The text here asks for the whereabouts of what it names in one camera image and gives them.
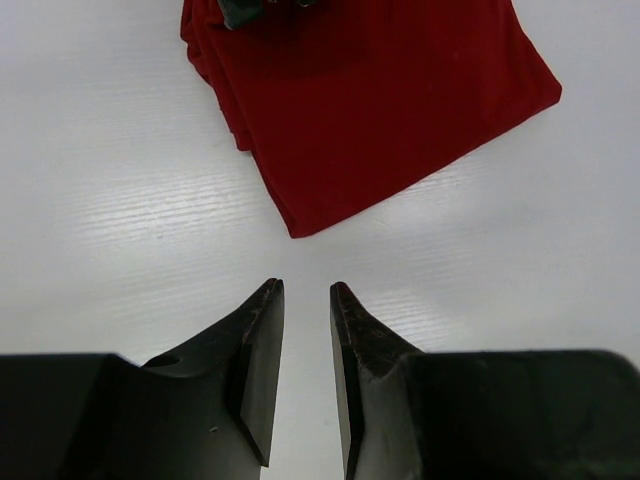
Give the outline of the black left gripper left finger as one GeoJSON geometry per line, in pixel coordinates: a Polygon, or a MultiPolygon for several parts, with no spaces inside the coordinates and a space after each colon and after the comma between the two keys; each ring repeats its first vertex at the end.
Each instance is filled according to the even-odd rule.
{"type": "Polygon", "coordinates": [[[268,466],[284,284],[137,366],[112,353],[1,359],[5,479],[256,479],[268,466]]]}

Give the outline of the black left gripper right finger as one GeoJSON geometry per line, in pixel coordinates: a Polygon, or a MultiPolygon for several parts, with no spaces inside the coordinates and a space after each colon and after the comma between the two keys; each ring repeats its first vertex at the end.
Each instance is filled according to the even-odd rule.
{"type": "Polygon", "coordinates": [[[606,350],[424,352],[330,290],[348,479],[635,479],[639,372],[606,350]]]}

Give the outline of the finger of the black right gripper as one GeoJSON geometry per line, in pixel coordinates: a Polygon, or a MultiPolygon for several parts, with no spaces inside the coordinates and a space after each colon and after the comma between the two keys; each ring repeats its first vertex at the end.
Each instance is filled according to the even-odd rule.
{"type": "Polygon", "coordinates": [[[264,28],[284,28],[302,14],[313,8],[315,0],[218,0],[217,7],[221,12],[223,25],[228,30],[238,30],[247,25],[257,23],[264,28]]]}

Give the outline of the dark red t shirt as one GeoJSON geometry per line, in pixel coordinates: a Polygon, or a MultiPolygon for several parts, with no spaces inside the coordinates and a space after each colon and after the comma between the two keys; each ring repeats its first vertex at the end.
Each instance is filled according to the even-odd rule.
{"type": "Polygon", "coordinates": [[[556,104],[509,1],[317,1],[284,28],[187,1],[180,35],[289,234],[316,234],[556,104]]]}

